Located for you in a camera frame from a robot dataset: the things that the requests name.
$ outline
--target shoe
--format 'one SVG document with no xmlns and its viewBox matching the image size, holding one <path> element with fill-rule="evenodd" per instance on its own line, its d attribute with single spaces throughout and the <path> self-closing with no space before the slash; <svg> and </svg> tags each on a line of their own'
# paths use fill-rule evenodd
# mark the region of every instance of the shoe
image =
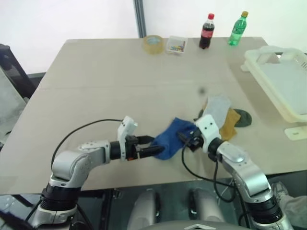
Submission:
<svg viewBox="0 0 307 230">
<path fill-rule="evenodd" d="M 288 190 L 282 182 L 277 182 L 272 184 L 273 194 L 275 195 L 278 203 L 282 199 L 282 196 L 288 196 Z"/>
</svg>

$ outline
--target white plastic basket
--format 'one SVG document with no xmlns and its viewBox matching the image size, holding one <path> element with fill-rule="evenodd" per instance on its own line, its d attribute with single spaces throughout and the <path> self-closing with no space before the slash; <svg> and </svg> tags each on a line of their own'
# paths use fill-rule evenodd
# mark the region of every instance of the white plastic basket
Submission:
<svg viewBox="0 0 307 230">
<path fill-rule="evenodd" d="M 272 55 L 276 62 L 270 63 Z M 246 51 L 245 58 L 241 69 L 252 73 L 283 118 L 307 122 L 307 56 L 294 48 L 264 46 Z"/>
</svg>

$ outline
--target coca-cola bottle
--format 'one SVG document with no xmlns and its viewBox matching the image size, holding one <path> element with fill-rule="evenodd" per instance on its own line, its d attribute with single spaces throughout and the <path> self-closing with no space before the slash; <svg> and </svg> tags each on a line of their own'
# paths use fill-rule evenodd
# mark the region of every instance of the coca-cola bottle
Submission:
<svg viewBox="0 0 307 230">
<path fill-rule="evenodd" d="M 209 13 L 208 20 L 202 26 L 201 40 L 200 40 L 200 48 L 202 49 L 209 48 L 210 46 L 210 40 L 212 38 L 214 30 L 213 18 L 214 14 Z"/>
</svg>

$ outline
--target clear plastic box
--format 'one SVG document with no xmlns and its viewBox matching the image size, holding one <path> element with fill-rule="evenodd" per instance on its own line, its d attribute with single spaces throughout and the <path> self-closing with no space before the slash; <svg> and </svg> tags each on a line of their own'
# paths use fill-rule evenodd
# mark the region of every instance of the clear plastic box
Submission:
<svg viewBox="0 0 307 230">
<path fill-rule="evenodd" d="M 188 44 L 186 37 L 170 36 L 167 44 L 166 51 L 169 53 L 180 53 L 183 54 Z"/>
</svg>

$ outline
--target beige tabletop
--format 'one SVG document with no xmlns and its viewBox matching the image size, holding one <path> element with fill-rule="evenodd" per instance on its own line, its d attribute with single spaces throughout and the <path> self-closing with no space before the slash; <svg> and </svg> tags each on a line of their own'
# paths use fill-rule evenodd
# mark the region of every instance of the beige tabletop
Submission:
<svg viewBox="0 0 307 230">
<path fill-rule="evenodd" d="M 174 117 L 195 118 L 208 95 L 224 94 L 233 108 L 248 111 L 249 127 L 237 128 L 232 143 L 245 148 L 266 174 L 307 168 L 307 141 L 290 141 L 283 120 L 250 73 L 240 70 L 244 52 L 266 45 L 242 38 L 239 46 L 213 38 L 208 50 L 198 39 L 181 55 L 149 55 L 141 39 L 69 40 L 26 106 L 0 152 L 0 194 L 40 193 L 50 177 L 57 144 L 73 129 L 104 118 L 131 116 L 135 135 L 156 136 Z M 204 88 L 205 95 L 199 94 Z M 89 140 L 116 140 L 117 122 L 103 122 L 72 135 L 60 150 Z M 214 165 L 200 150 L 186 153 L 187 165 L 212 178 Z M 219 168 L 219 177 L 229 174 Z M 112 161 L 91 171 L 83 190 L 195 180 L 178 152 L 161 161 Z"/>
</svg>

